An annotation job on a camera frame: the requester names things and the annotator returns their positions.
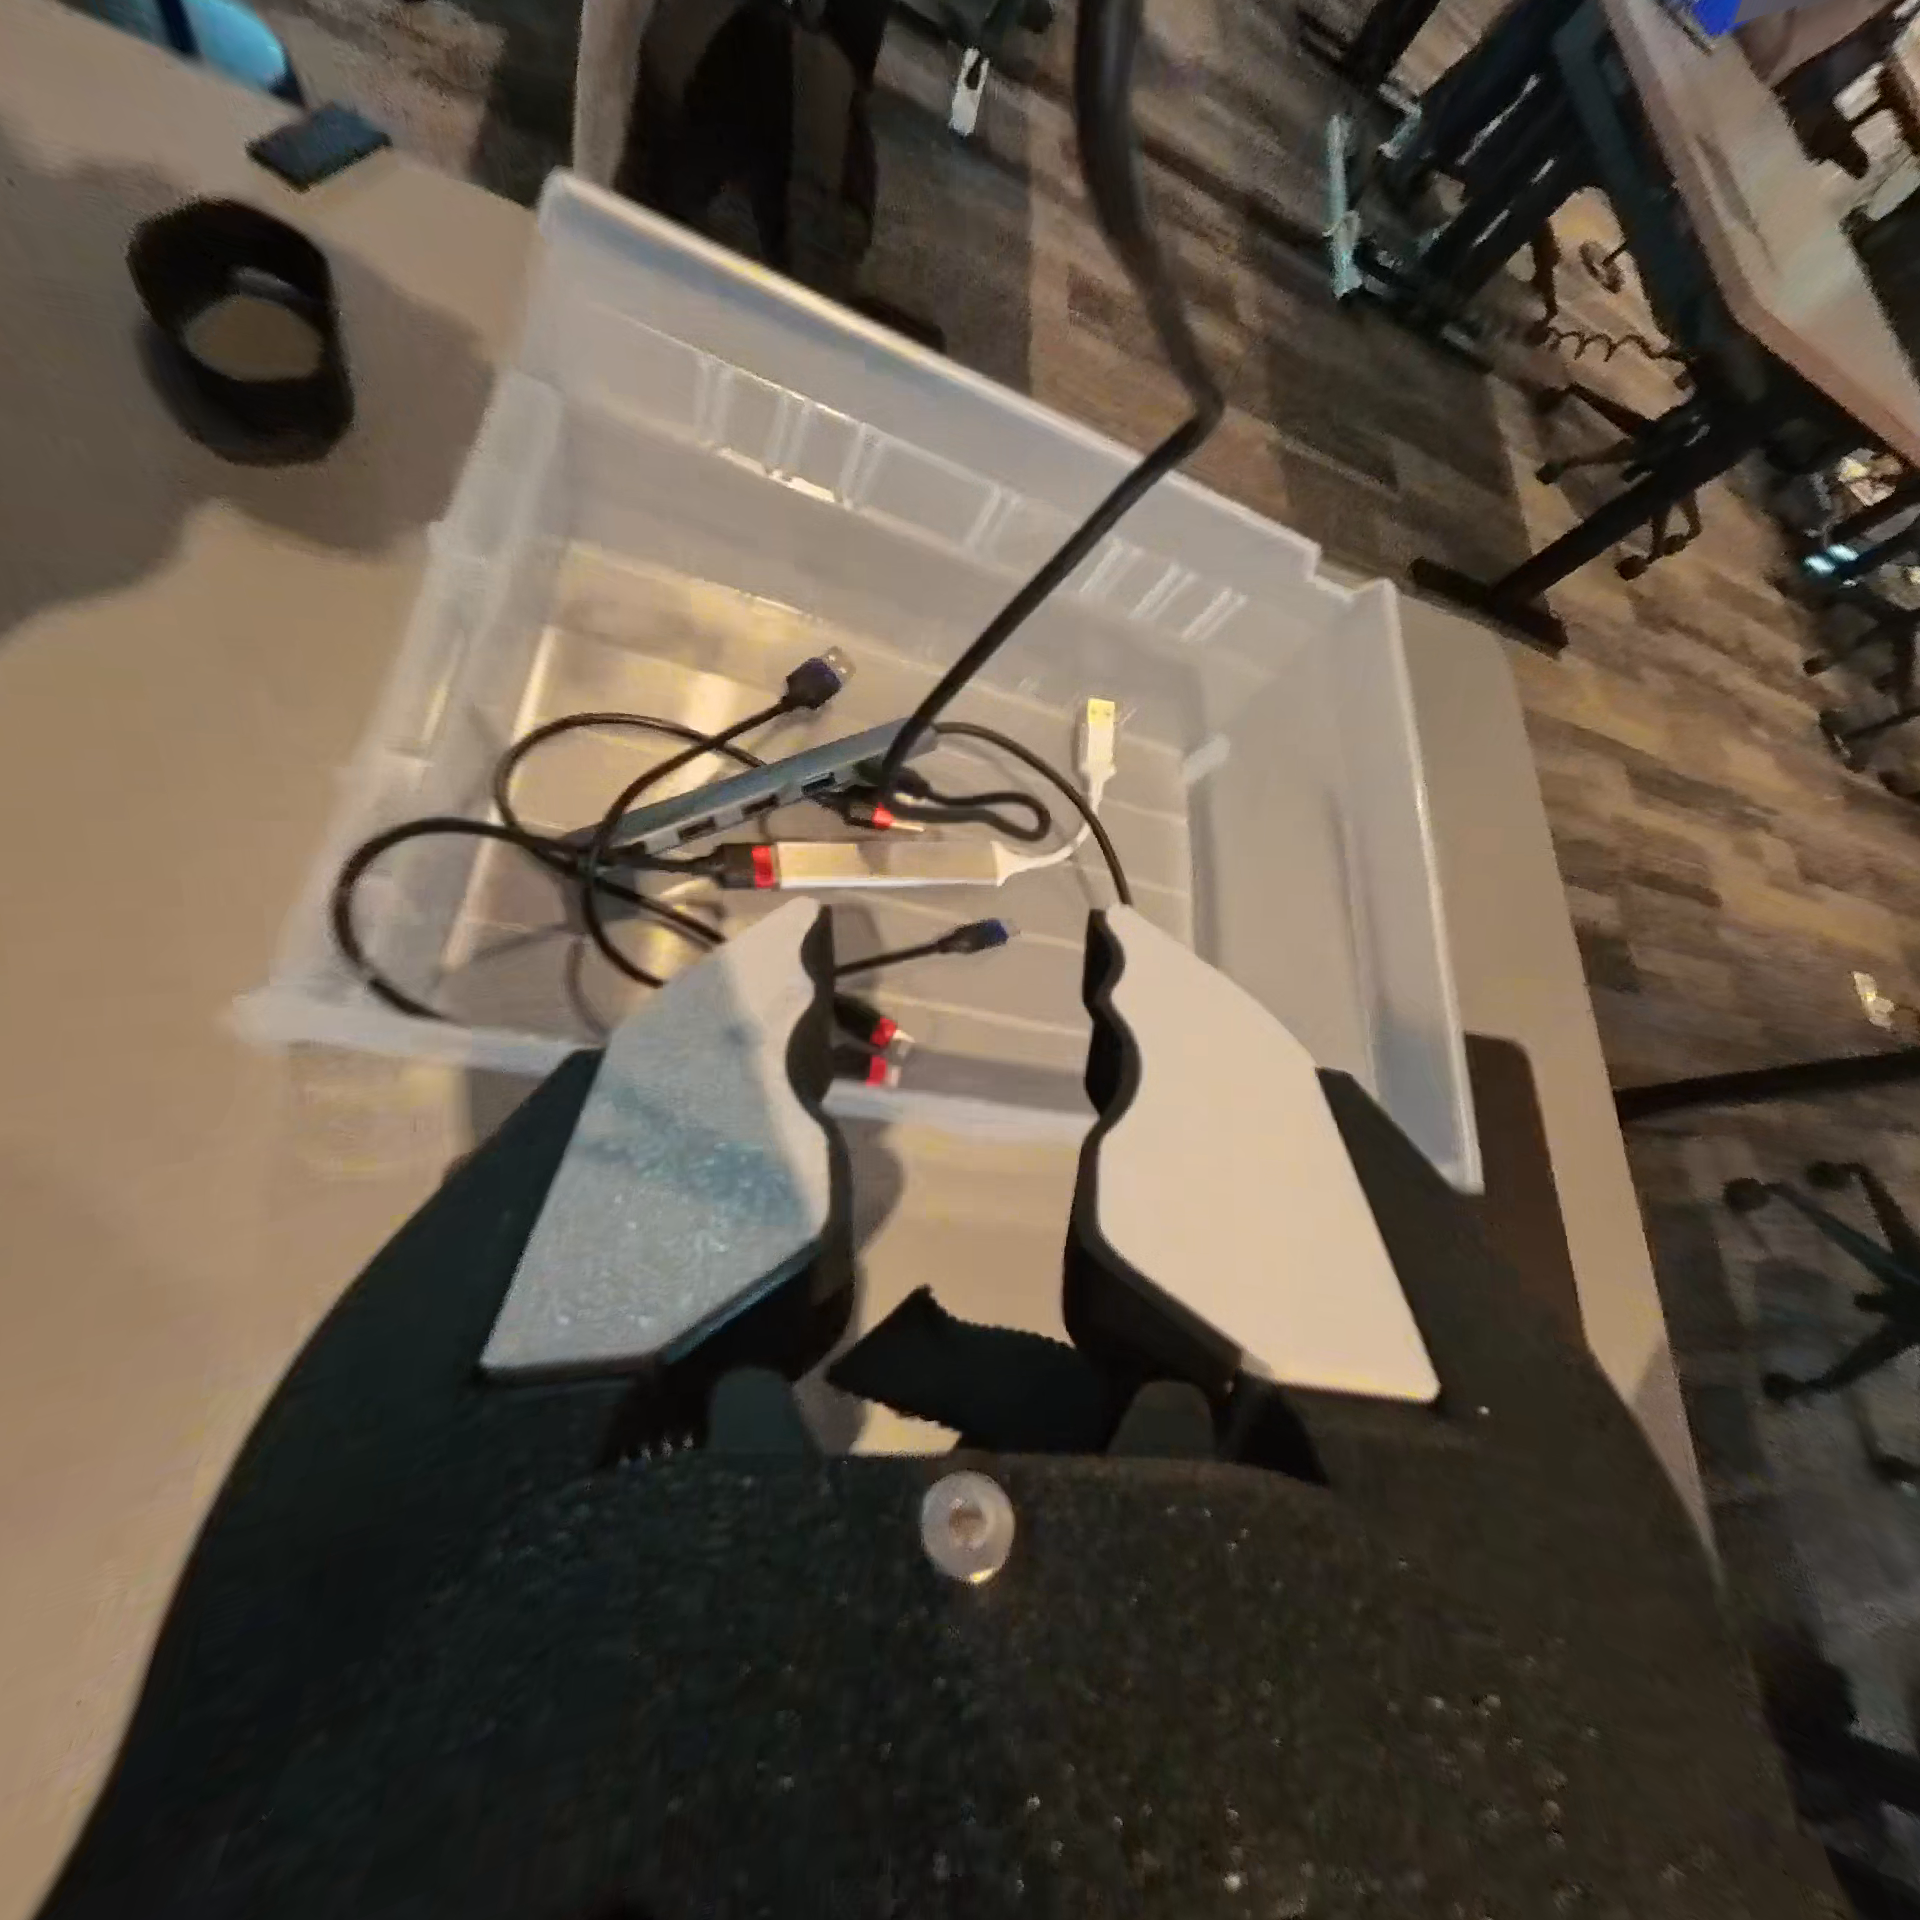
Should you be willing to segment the small dark flat pad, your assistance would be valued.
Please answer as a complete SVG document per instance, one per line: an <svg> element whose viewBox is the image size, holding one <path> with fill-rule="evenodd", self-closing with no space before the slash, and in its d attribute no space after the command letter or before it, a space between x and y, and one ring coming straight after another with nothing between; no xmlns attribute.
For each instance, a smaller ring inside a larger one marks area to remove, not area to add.
<svg viewBox="0 0 1920 1920"><path fill-rule="evenodd" d="M246 144L255 166L306 191L393 145L393 135L344 103L323 103Z"/></svg>

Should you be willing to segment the clear plastic organizer box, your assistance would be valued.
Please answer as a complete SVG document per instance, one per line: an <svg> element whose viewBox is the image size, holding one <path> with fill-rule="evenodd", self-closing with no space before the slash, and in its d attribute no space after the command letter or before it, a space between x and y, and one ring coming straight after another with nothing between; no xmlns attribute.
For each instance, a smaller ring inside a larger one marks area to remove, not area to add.
<svg viewBox="0 0 1920 1920"><path fill-rule="evenodd" d="M262 984L262 1047L545 1071L643 999L568 925L557 878L466 834L381 854L352 922L417 1021L328 934L371 834L489 820L490 774L571 713L707 733L803 655L849 686L758 735L766 758L909 713L1135 455L552 176L526 317L429 557L389 686ZM1480 1185L1445 889L1389 582L1162 479L953 704L1073 770L1115 704L1099 816L1135 912L1367 1086L1454 1185Z"/></svg>

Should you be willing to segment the silver usb hub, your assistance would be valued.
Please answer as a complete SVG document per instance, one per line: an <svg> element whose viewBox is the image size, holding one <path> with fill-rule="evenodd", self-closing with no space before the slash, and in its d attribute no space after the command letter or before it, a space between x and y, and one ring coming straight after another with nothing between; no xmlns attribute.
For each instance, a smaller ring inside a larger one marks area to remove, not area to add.
<svg viewBox="0 0 1920 1920"><path fill-rule="evenodd" d="M913 839L880 837L869 840L781 839L747 846L747 885L757 890L815 894L901 894L939 886L999 889L1007 879L1070 865L1082 842L1093 842L1113 896L1133 902L1133 889L1102 820L1106 785L1117 765L1120 709L1115 700L1087 697L1073 722L1073 776L1061 774L1022 740L976 722L942 722L936 735L969 746L987 746L1022 761L1072 805L1079 830L1053 850L1015 853L993 837Z"/></svg>

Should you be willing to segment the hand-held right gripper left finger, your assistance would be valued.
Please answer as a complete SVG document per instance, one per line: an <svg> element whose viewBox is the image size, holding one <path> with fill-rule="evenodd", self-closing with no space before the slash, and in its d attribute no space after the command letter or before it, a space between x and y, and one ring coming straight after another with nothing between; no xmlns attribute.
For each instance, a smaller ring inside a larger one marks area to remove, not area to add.
<svg viewBox="0 0 1920 1920"><path fill-rule="evenodd" d="M857 1297L853 1160L826 1111L834 940L793 901L681 970L603 1045L477 1373L635 1385L705 1426L797 1388Z"/></svg>

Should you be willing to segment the wood top office desk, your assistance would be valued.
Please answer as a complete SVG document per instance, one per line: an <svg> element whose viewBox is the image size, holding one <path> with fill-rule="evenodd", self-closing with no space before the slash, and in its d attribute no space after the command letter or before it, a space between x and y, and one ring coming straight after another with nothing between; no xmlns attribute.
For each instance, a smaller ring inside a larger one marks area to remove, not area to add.
<svg viewBox="0 0 1920 1920"><path fill-rule="evenodd" d="M1775 96L1729 41L1669 5L1526 5L1480 44L1539 78L1526 125L1485 186L1430 239L1424 266L1467 298L1577 189L1615 214L1648 304L1690 388L1630 424L1622 485L1567 532L1478 580L1414 560L1430 600L1537 650L1565 648L1547 593L1654 526L1766 444L1878 444L1915 464L1915 370Z"/></svg>

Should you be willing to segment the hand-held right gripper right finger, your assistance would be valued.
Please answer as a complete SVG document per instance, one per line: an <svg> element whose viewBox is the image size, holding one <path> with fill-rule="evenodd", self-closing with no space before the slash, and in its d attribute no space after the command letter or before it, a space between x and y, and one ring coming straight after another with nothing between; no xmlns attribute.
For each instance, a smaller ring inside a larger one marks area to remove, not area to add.
<svg viewBox="0 0 1920 1920"><path fill-rule="evenodd" d="M1090 914L1070 1342L1126 1385L1438 1412L1442 1380L1312 1052L1139 910Z"/></svg>

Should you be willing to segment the grey usb hub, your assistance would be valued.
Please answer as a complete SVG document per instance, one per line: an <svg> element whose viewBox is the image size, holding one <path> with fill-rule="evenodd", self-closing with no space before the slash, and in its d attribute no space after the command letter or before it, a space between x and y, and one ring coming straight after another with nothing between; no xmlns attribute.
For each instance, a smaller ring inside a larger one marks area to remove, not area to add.
<svg viewBox="0 0 1920 1920"><path fill-rule="evenodd" d="M710 865L705 854L679 854L729 832L766 809L811 801L864 784L878 800L889 800L912 753L933 740L949 709L984 671L999 650L1066 586L1073 572L1120 527L1126 513L1199 446L1222 415L1222 392L1189 324L1181 288L1160 249L1147 209L1144 174L1135 135L1135 56L1143 39L1139 1L1086 1L1073 10L1072 36L1072 121L1082 186L1094 221L1131 280L1143 312L1159 341L1170 372L1189 398L1189 417L1162 444L1117 479L1040 569L1015 592L1001 613L971 640L923 702L887 735L883 749L853 749L817 774L800 756L757 770L758 784L738 774L686 792L661 797L650 806L611 809L597 826L592 850L600 862L630 862L643 868Z"/></svg>

